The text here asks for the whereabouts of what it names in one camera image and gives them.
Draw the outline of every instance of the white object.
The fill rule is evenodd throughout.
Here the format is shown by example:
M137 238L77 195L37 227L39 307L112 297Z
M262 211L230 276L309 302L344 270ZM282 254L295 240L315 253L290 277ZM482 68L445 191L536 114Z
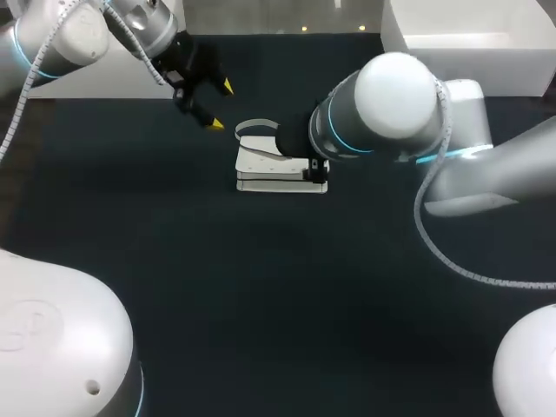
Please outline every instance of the white object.
M556 70L556 27L536 0L386 0L381 38L486 96L543 96Z
M129 369L133 333L95 278L0 249L0 415L97 415Z
M179 30L185 30L181 0L166 0L178 19ZM109 51L99 62L33 89L30 98L145 98L171 99L169 85L158 85L145 64L133 57L112 34Z
M383 54L371 60L357 76L354 95L361 120L388 139L415 135L436 111L434 76L408 54Z
M556 305L513 326L496 355L493 383L504 417L556 415Z
M328 191L328 183L304 181L308 160L282 156L272 136L242 137L235 169L240 191L317 194Z

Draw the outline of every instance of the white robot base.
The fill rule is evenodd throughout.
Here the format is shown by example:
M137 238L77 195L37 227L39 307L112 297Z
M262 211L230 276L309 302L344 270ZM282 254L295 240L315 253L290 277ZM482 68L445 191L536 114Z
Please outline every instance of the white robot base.
M328 182L318 184L305 180L308 160L283 156L272 136L243 136L235 169L240 191L309 194L328 191Z
M0 415L144 416L129 317L90 275L0 249Z

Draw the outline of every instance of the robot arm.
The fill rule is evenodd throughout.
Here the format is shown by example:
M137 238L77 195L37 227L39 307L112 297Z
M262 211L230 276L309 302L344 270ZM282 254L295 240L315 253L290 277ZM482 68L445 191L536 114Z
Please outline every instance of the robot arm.
M556 118L494 148L480 86L470 80L444 85L453 133L447 158L424 196L429 214L471 215L556 193ZM424 176L440 146L434 76L405 54L373 59L301 122L307 120L308 137L307 130L295 136L291 126L281 126L276 141L283 155L349 161L380 153L416 162Z
M21 17L0 28L0 97L22 88L44 39L66 7L64 0L34 0ZM103 7L99 3L82 3L59 30L34 85L50 83L95 63L108 47Z
M0 28L0 97L22 87L44 39L69 4L70 0L33 0L21 17ZM33 86L101 59L112 32L130 53L148 63L159 83L174 88L175 104L182 113L192 114L203 127L223 129L194 98L196 88L206 80L222 95L233 94L217 50L198 43L187 31L178 32L176 18L162 0L113 0L107 5L104 0L90 0L69 14L46 52Z

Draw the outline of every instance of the black clamp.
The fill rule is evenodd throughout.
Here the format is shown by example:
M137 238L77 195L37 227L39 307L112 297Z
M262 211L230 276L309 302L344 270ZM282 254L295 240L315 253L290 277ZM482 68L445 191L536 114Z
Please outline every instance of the black clamp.
M195 90L205 81L212 83L223 96L234 94L214 45L198 43L184 30L151 62L174 89L174 103L183 114L191 114L204 128L224 129L224 125L195 99Z

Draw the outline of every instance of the robotic arm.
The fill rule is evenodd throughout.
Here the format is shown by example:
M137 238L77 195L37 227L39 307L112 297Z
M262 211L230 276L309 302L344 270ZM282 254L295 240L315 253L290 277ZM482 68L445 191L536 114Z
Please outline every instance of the robotic arm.
M444 83L453 131L446 160L424 195L436 216L471 215L556 193L556 118L493 147L481 87ZM305 123L299 129L295 123ZM424 175L436 162L442 129L435 79L405 54L385 54L342 83L311 113L284 123L285 156L349 161L381 154L412 162Z
M109 29L159 83L175 89L181 112L204 127L223 128L194 99L205 80L232 94L216 50L178 33L162 1L77 1L32 0L16 21L0 28L0 97L23 87L0 161L23 112L25 91L101 59ZM144 417L142 367L122 303L92 276L0 249L0 393L2 416Z
M70 0L32 0L16 21L0 28L0 97L23 86L44 39L71 7ZM210 81L224 96L233 94L216 48L178 32L173 13L161 0L90 0L81 2L60 26L40 62L33 86L55 81L102 59L109 31L148 65L159 83L174 88L177 108L203 127L222 123L194 98L200 83Z

